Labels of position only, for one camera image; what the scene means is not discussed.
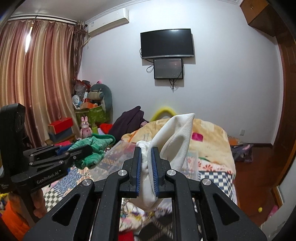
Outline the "person left hand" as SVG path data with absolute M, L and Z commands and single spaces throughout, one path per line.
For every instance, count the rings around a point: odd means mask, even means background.
M 35 207 L 34 215 L 38 218 L 44 217 L 47 213 L 47 209 L 42 189 L 39 189 L 38 191 L 32 193 L 31 197 Z

